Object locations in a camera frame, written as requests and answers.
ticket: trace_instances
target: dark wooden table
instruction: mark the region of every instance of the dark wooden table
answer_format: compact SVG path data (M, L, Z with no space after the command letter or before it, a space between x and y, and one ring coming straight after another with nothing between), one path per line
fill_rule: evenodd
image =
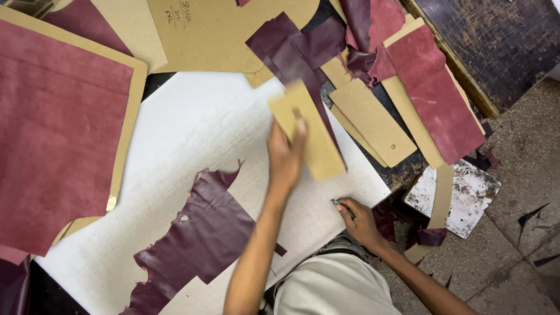
M400 0L422 17L469 98L497 118L560 62L551 0Z

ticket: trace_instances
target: pink suede panel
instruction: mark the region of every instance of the pink suede panel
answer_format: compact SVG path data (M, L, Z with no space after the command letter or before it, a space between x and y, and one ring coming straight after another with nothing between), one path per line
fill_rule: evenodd
M133 69L0 21L0 244L44 256L103 216Z
M371 25L367 33L370 36L370 53L383 46L383 41L398 32L404 25L404 12L393 0L370 0Z
M356 39L354 38L354 35L352 35L352 31L348 26L346 26L346 44L358 50L358 44L356 43Z
M396 72L447 164L486 141L445 68L427 25L388 47Z
M372 78L372 86L377 82L396 76L396 70L387 54L385 47L377 47L377 58L375 59L374 66L367 73Z

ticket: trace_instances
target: tiled floor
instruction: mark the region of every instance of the tiled floor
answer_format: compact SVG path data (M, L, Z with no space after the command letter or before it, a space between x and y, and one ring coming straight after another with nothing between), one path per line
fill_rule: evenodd
M544 80L489 122L482 152L493 146L502 161L489 170L502 188L467 240L448 235L419 267L442 284L453 274L449 289L480 314L560 314L560 257L533 263L560 254L560 82ZM517 220L548 202L519 242ZM429 314L391 269L374 267L403 314Z

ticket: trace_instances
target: person's right hand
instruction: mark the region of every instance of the person's right hand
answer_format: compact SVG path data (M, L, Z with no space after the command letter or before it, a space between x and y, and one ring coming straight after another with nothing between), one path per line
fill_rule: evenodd
M340 205L336 205L336 208L344 219L346 229L358 242L375 255L390 246L389 242L379 233L371 208L352 198L341 198L338 202ZM354 214L354 219L350 216L348 209Z

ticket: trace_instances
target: maroon leather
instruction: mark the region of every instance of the maroon leather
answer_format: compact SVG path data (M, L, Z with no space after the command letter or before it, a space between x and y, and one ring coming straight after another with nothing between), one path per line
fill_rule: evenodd
M0 314L29 313L29 258L21 264L0 260Z
M369 72L375 65L376 53L365 53L350 47L346 67L350 70L353 78L359 78L367 86L372 87L372 77Z
M398 32L405 23L404 12L394 0L370 0L369 51L383 47L383 41Z
M350 29L358 46L354 48L362 52L374 52L375 50L370 51L368 34L371 25L370 0L340 0L340 6L346 16L346 27Z
M45 15L43 21L133 57L90 0L73 0L62 10Z
M272 20L265 22L245 44L284 85L288 85L297 79L303 80L331 139L340 152L319 93L321 79L317 77L317 74L297 52L291 42L298 36L301 36L299 29L282 12Z
M400 6L393 0L341 0L340 5L348 20L347 42L351 46L348 68L352 77L373 87L395 76L396 70L383 41L399 31L405 22Z
M103 216L133 69L0 21L0 244L44 256Z
M441 246L447 237L447 229L411 230L408 236L407 249L415 244L425 246Z
M237 4L238 7L242 7L244 5L246 5L250 0L235 0L235 3Z
M390 242L396 242L394 216L389 208L379 204L373 209L373 212L375 225L381 236Z
M395 67L391 62L391 59L389 58L385 47L377 47L376 52L377 58L375 59L374 66L368 72L368 75L372 79L371 86L380 82L381 80L396 76Z
M420 119L447 164L452 165L485 142L427 25L399 39L388 51Z
M29 253L21 251L17 248L0 244L0 260L9 261L14 265L19 265L28 255Z
M346 48L345 35L346 30L340 18L332 16L313 31L292 39L292 44L311 69L315 70Z
M121 314L157 315L194 277L209 284L241 256L255 222L227 192L238 173L197 174L167 234L134 255L148 281L136 284ZM275 250L280 256L287 252L279 244Z

